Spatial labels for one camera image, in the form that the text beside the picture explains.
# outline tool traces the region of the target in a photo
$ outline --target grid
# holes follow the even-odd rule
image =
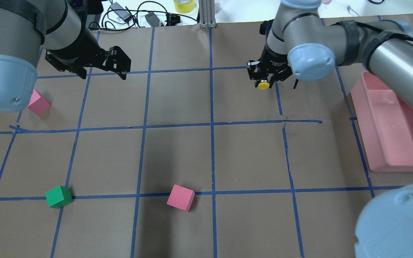
[[[214,257],[218,257],[218,239],[217,239],[217,209],[216,209],[216,196],[218,195],[248,195],[248,194],[272,194],[272,193],[290,193],[292,195],[292,202],[293,202],[293,209],[294,209],[294,217],[295,217],[295,227],[297,231],[297,241],[299,245],[300,256],[305,257],[304,254],[304,246],[303,246],[303,239],[304,236],[301,233],[301,225],[299,219],[299,212],[297,206],[297,197],[296,193],[308,193],[308,192],[339,192],[339,191],[369,191],[371,197],[374,197],[374,191],[377,190],[389,190],[399,188],[400,186],[373,186],[372,181],[369,176],[369,170],[367,168],[366,158],[363,152],[362,143],[360,140],[359,132],[356,127],[355,121],[356,117],[354,116],[354,111],[352,106],[348,101],[348,95],[346,93],[343,80],[341,77],[341,71],[338,67],[336,67],[336,75],[339,80],[339,84],[341,86],[341,91],[343,92],[344,99],[346,104],[349,107],[351,112],[351,129],[354,132],[357,147],[361,156],[362,166],[364,168],[364,176],[367,180],[367,186],[361,187],[333,187],[333,188],[296,188],[294,185],[294,180],[291,174],[291,165],[290,165],[290,157],[291,157],[291,149],[288,145],[288,136],[286,133],[286,125],[287,123],[313,123],[313,124],[321,124],[323,123],[322,120],[315,120],[315,119],[306,119],[306,120],[291,120],[291,119],[277,119],[277,120],[262,120],[262,121],[239,121],[239,122],[215,122],[213,110],[214,110],[214,101],[213,101],[213,72],[216,70],[228,70],[228,69],[246,69],[246,67],[213,67],[213,36],[212,36],[212,29],[209,29],[209,67],[205,68],[194,68],[194,69],[176,69],[176,70],[155,70],[153,71],[151,68],[152,66],[152,58],[153,58],[153,49],[154,49],[154,34],[155,29],[152,28],[151,32],[151,50],[149,52],[149,67],[147,71],[137,71],[137,72],[130,72],[130,74],[138,74],[142,73],[147,75],[147,85],[146,85],[146,103],[144,106],[144,122],[142,126],[131,126],[131,127],[98,127],[98,128],[82,128],[82,115],[85,109],[85,103],[87,101],[87,93],[89,90],[90,79],[93,76],[108,76],[113,75],[112,73],[92,73],[92,69],[89,70],[89,74],[87,75],[87,84],[85,86],[84,92],[84,99],[82,100],[82,106],[79,114],[79,120],[77,122],[77,127],[75,129],[59,129],[59,130],[28,130],[20,128],[20,126],[10,126],[13,131],[0,131],[0,134],[11,134],[12,138],[10,144],[8,146],[7,152],[4,157],[4,161],[1,165],[0,169],[0,180],[3,176],[6,161],[10,154],[11,148],[13,146],[13,142],[16,139],[16,136],[19,134],[49,134],[49,133],[67,133],[72,132],[75,134],[74,145],[71,152],[69,167],[67,170],[67,176],[65,181],[65,186],[68,187],[71,170],[74,162],[76,146],[79,139],[79,134],[85,131],[100,131],[100,130],[132,130],[132,129],[141,129],[142,130],[142,141],[141,141],[141,151],[139,156],[139,170],[138,170],[138,181],[137,181],[137,190],[136,194],[113,194],[113,195],[75,195],[73,196],[74,199],[108,199],[108,198],[134,198],[136,201],[135,209],[134,209],[134,216],[133,216],[133,231],[132,231],[132,242],[131,242],[131,257],[136,257],[135,253],[135,246],[136,246],[136,237],[137,237],[137,224],[138,224],[138,211],[139,211],[139,203],[141,198],[151,198],[151,197],[161,197],[161,196],[168,196],[169,193],[141,193],[141,179],[142,179],[142,170],[143,170],[143,160],[144,160],[144,146],[146,140],[146,130],[147,129],[156,129],[156,128],[176,128],[176,127],[210,127],[211,129],[211,166],[212,166],[212,190],[211,191],[197,191],[195,194],[197,196],[211,196],[212,197],[212,216],[213,216],[213,254]],[[148,125],[148,106],[149,106],[149,93],[150,93],[150,84],[151,84],[151,75],[153,73],[161,73],[161,72],[191,72],[191,71],[209,71],[210,77],[210,123],[199,123],[199,124],[167,124],[167,125]],[[40,76],[39,79],[45,78],[68,78],[68,77],[75,77],[75,75],[58,75],[58,76]],[[276,98],[277,103],[275,103],[278,107],[280,115],[283,115],[282,109],[282,100],[280,98],[280,90],[278,83],[275,85],[276,90]],[[19,113],[17,123],[20,121],[22,116],[22,112]],[[282,124],[282,131],[281,131],[281,141],[284,144],[285,149],[285,158],[287,163],[288,169],[288,178],[290,182],[290,188],[288,189],[262,189],[262,190],[233,190],[233,191],[217,191],[216,190],[216,176],[215,176],[215,126],[229,126],[229,125],[244,125],[244,124]],[[0,197],[0,201],[22,201],[22,200],[45,200],[44,196],[20,196],[20,197]],[[59,229],[62,224],[62,214],[63,209],[60,209],[58,214],[58,219],[56,223],[56,229],[54,233],[54,240],[52,243],[51,254],[50,257],[53,258],[55,251],[56,251],[56,243],[58,238]]]

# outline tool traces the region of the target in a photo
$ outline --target pink plastic bin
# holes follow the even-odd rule
[[[370,72],[362,73],[351,97],[370,169],[413,172],[413,108]]]

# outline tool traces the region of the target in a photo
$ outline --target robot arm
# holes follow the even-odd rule
[[[321,0],[282,0],[276,18],[262,24],[264,51],[258,61],[248,62],[255,87],[270,88],[292,74],[298,80],[314,81],[335,65],[361,62],[413,108],[413,44],[396,37],[412,34],[410,25],[383,20],[325,27],[317,15],[320,4]]]
[[[87,5],[87,0],[80,1]],[[65,0],[0,0],[0,112],[24,109],[37,79],[40,46],[59,71],[86,78],[84,67],[116,72],[123,80],[131,60],[118,46],[100,48]]]

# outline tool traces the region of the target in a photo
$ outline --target black cable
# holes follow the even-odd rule
[[[90,31],[93,31],[93,30],[104,30],[104,31],[125,31],[125,30],[130,29],[132,26],[129,26],[129,27],[127,27],[127,28],[116,28],[116,29],[113,29],[113,28],[102,28],[102,27],[98,27],[98,28],[91,28],[91,27],[89,27],[89,30],[90,30]]]
[[[144,1],[140,5],[138,5],[138,8],[136,10],[139,10],[139,8],[145,3],[154,3],[154,4],[157,4],[157,5],[160,5],[165,10],[165,12],[168,13],[167,8],[165,8],[165,6],[163,6],[161,3],[157,3],[156,1]]]
[[[110,23],[111,25],[113,25],[114,29],[116,29],[116,26],[114,26],[114,24],[110,21],[105,21],[105,28],[108,28],[108,26],[106,26],[106,23]]]
[[[161,11],[161,10],[131,10],[131,9],[113,9],[113,10],[109,10],[109,11],[107,11],[107,12],[105,13],[105,15],[104,15],[104,16],[108,15],[108,13],[111,13],[111,12],[113,12],[113,11],[118,11],[118,10],[138,11],[138,12],[142,11],[142,12],[145,12],[145,13],[165,13],[165,14],[167,14],[167,13],[168,13],[168,12],[166,12],[166,11]],[[195,22],[197,23],[197,20],[196,20],[196,19],[194,19],[194,18],[192,18],[192,17],[190,17],[190,16],[187,16],[187,15],[184,15],[184,14],[178,14],[178,13],[168,13],[168,14],[175,14],[175,15],[183,16],[183,17],[189,18],[189,19],[191,19],[191,20],[193,20],[193,21],[195,21]]]
[[[140,5],[138,5],[138,8],[136,8],[136,14],[135,14],[135,16],[136,16],[136,25],[138,26],[138,28],[141,28],[141,26],[139,25],[139,21],[138,21],[139,9],[140,9],[141,6],[144,5],[145,3],[154,3],[154,4],[157,4],[157,5],[160,5],[160,6],[162,6],[162,8],[165,10],[165,13],[168,13],[167,8],[165,8],[165,6],[163,6],[161,3],[157,3],[157,2],[155,2],[155,1],[144,1],[144,2],[142,2]]]
[[[89,23],[89,28],[92,26],[92,24],[96,23],[97,28],[100,27],[100,24],[97,23],[96,21],[92,21],[91,23]]]
[[[383,4],[383,2],[385,2],[385,0],[382,0],[382,1],[380,1],[380,2],[374,2],[374,1],[372,1],[372,0],[367,0],[367,1],[369,1],[369,3],[372,3],[372,4],[374,4],[374,5],[380,5],[380,4]]]
[[[117,24],[121,24],[121,25],[125,25],[125,24],[127,24],[128,25],[128,22],[124,22],[124,23],[120,23],[119,21],[116,21],[116,20],[113,20],[113,19],[111,19],[110,17],[109,17],[109,13],[108,13],[108,15],[106,15],[106,17],[110,20],[110,21],[112,21],[113,23],[117,23]]]
[[[371,26],[371,25],[369,25],[369,24],[359,23],[359,22],[356,22],[356,24],[357,24],[358,26],[360,26],[360,27],[364,27],[364,28],[371,29],[371,30],[373,30],[373,31],[375,31],[375,32],[377,32],[377,33],[381,33],[382,31],[384,31],[384,30],[381,29],[381,28],[377,28],[377,27]],[[401,39],[401,40],[406,40],[406,41],[411,41],[411,42],[413,42],[413,37],[408,36],[408,35],[406,35],[406,34],[401,34],[401,33],[395,33],[395,34],[393,34],[393,36],[391,36],[390,39]]]
[[[133,21],[133,26],[138,24],[138,17],[132,14],[132,12],[127,8],[127,6],[125,6],[125,9],[128,11],[128,13],[131,15],[131,20]]]

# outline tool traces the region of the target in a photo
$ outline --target wooden block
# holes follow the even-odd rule
[[[49,207],[60,209],[72,202],[71,191],[64,186],[57,186],[46,192],[46,200]]]
[[[28,104],[28,109],[33,111],[33,113],[39,115],[44,112],[51,104],[41,95],[37,90],[33,90],[31,95],[30,103]]]
[[[195,192],[182,186],[174,185],[167,204],[189,212]]]

